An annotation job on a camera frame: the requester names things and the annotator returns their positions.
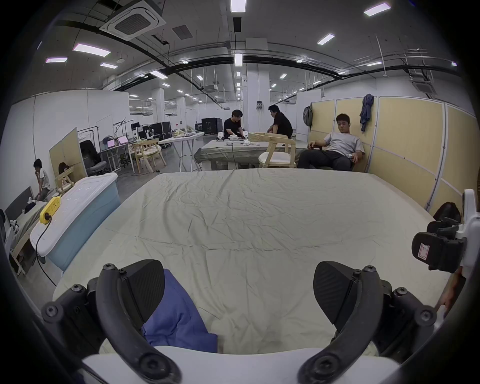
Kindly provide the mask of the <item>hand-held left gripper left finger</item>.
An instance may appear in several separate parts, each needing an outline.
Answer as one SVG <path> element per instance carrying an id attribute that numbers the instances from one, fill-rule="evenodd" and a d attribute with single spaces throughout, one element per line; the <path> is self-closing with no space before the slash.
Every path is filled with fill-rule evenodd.
<path id="1" fill-rule="evenodd" d="M 158 260 L 141 260 L 123 268 L 106 263 L 87 286 L 74 284 L 57 300 L 47 302 L 41 317 L 54 343 L 76 363 L 97 354 L 107 340 L 142 381 L 177 384 L 182 379 L 177 364 L 142 333 L 165 286 Z"/>

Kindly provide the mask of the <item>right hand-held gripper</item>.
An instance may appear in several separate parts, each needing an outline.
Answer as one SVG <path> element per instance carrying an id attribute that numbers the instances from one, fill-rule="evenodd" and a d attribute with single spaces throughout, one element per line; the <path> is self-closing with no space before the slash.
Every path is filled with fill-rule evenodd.
<path id="1" fill-rule="evenodd" d="M 429 270 L 454 273 L 469 279 L 479 259 L 480 213 L 476 192 L 463 193 L 463 222 L 443 217 L 427 225 L 427 232 L 417 233 L 412 240 L 412 255 L 428 265 Z"/>

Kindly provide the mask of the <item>person's right hand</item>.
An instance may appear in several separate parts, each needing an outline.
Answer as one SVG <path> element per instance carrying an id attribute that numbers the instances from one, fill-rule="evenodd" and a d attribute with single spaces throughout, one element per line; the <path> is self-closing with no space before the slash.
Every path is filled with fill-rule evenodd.
<path id="1" fill-rule="evenodd" d="M 453 305 L 458 300 L 460 293 L 462 292 L 466 283 L 466 278 L 463 276 L 463 267 L 459 266 L 457 270 L 451 274 L 447 285 L 445 286 L 441 297 L 436 304 L 437 317 L 440 320 L 444 320 Z"/>

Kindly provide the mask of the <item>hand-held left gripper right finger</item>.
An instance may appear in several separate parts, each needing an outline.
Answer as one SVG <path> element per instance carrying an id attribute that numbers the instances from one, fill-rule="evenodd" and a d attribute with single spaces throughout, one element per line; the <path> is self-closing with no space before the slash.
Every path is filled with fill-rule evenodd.
<path id="1" fill-rule="evenodd" d="M 336 333 L 298 370 L 300 384 L 332 383 L 373 343 L 382 358 L 404 363 L 433 335 L 436 311 L 404 287 L 392 289 L 372 265 L 321 261 L 313 293 Z"/>

